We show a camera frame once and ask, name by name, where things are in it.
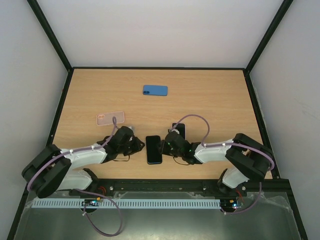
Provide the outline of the pink translucent phone case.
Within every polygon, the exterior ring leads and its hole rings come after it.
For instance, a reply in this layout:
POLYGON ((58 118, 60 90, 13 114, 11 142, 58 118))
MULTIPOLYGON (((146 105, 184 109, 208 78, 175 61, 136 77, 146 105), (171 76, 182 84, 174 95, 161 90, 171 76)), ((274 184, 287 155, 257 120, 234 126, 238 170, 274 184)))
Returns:
POLYGON ((115 118, 117 124, 122 124, 125 122, 125 113, 123 111, 114 111, 107 113, 99 113, 96 116, 96 124, 98 126, 113 125, 115 118))

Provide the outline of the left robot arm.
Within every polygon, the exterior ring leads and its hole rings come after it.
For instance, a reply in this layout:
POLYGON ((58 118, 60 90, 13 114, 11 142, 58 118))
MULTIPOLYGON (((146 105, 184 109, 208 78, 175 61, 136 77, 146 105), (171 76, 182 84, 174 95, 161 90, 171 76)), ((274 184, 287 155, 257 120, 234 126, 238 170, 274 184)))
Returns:
POLYGON ((114 161, 118 155, 130 157, 142 151, 144 146, 131 128, 122 126, 114 128, 103 140, 82 148, 65 149, 49 144, 21 175, 27 182, 27 190, 40 199, 57 191, 95 192, 99 179, 88 165, 114 161))

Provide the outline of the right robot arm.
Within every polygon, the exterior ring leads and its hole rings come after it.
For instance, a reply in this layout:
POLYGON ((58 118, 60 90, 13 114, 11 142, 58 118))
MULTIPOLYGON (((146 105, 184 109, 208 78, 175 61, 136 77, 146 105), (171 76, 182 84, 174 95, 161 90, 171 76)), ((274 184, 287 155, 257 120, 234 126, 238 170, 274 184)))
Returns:
POLYGON ((157 146, 167 156, 181 158, 189 165, 228 161, 217 182, 218 191, 229 196, 249 180, 262 182, 275 167, 272 151, 249 136, 238 133, 233 139, 218 143, 188 142, 176 131, 170 131, 157 146))

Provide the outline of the black phone pink edge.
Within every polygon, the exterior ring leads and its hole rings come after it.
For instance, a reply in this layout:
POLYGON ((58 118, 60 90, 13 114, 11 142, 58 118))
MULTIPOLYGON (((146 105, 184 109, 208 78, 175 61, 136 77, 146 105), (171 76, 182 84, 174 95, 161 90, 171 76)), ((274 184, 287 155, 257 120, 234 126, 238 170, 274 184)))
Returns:
POLYGON ((186 125, 184 123, 173 122, 171 124, 171 127, 174 127, 174 131, 179 133, 180 136, 186 139, 186 125))

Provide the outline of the blue phone case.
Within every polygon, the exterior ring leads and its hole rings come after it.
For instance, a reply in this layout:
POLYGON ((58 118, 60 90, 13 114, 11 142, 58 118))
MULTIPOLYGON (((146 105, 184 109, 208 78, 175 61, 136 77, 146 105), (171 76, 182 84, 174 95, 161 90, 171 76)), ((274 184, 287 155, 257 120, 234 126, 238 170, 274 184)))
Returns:
POLYGON ((165 85, 144 85, 142 94, 148 96, 165 97, 168 95, 168 87, 165 85))

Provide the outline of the black phone blue edge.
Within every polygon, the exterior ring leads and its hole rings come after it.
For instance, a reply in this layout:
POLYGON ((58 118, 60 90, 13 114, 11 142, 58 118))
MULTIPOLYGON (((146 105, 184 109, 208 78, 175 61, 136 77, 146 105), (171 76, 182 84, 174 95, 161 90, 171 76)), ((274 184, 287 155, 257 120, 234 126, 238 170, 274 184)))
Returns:
POLYGON ((161 138, 159 135, 150 135, 145 138, 146 158, 149 165, 158 165, 163 162, 160 151, 161 138))

